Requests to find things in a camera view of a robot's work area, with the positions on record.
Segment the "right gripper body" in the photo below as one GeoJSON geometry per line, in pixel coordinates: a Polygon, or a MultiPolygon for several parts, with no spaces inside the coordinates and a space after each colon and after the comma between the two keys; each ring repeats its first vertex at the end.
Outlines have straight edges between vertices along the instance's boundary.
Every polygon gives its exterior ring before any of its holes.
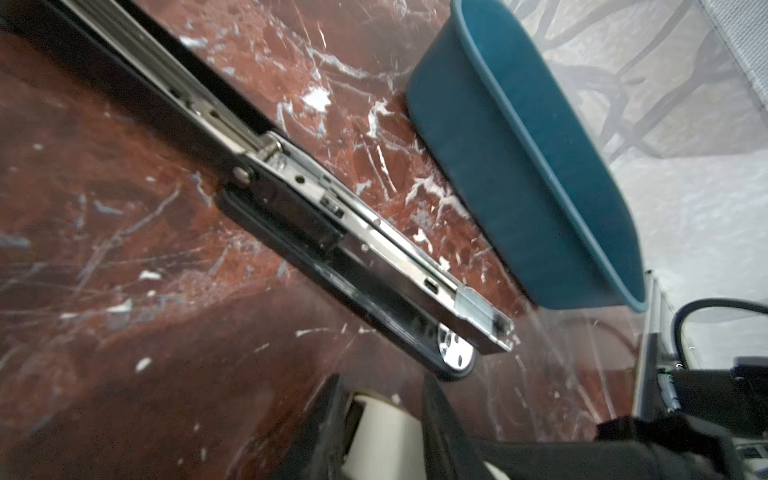
{"type": "Polygon", "coordinates": [[[469,479],[744,479],[730,432],[686,414],[622,417],[589,442],[472,442],[469,479]]]}

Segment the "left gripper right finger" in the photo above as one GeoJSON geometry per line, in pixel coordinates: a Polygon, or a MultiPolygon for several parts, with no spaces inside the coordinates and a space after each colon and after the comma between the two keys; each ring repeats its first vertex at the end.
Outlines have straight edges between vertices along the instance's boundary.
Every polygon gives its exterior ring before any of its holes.
{"type": "Polygon", "coordinates": [[[494,478],[432,374],[422,384],[421,423],[428,479],[494,478]]]}

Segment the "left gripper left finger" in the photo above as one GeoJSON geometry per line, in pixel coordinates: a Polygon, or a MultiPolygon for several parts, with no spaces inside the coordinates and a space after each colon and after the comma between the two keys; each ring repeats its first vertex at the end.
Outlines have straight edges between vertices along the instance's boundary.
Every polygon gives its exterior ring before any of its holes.
{"type": "Polygon", "coordinates": [[[308,410],[273,479],[339,479],[344,455],[347,393],[331,375],[308,410]]]}

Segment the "teal plastic tray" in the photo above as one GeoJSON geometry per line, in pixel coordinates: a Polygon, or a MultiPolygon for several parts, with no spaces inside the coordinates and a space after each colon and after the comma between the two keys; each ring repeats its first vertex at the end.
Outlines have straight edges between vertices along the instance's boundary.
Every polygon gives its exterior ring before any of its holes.
{"type": "Polygon", "coordinates": [[[405,100],[415,131],[533,303],[646,310],[625,199],[503,3],[453,2],[405,100]]]}

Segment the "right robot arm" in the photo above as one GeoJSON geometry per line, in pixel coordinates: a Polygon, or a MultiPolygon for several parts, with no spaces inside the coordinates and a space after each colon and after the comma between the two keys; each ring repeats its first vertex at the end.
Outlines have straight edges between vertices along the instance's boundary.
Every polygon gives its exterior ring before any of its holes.
{"type": "Polygon", "coordinates": [[[676,370],[648,387],[643,417],[599,425],[590,442],[476,441],[509,479],[764,479],[767,370],[676,370]]]}

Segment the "aluminium mounting rail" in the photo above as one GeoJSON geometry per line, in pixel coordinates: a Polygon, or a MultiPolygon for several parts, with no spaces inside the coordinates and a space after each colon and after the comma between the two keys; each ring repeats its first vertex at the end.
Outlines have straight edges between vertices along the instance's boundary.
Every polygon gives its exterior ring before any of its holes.
{"type": "Polygon", "coordinates": [[[685,320],[706,306],[703,299],[673,307],[648,271],[644,276],[647,310],[639,345],[632,415],[655,420],[670,414],[696,412],[695,392],[690,388],[690,347],[682,328],[685,320]]]}

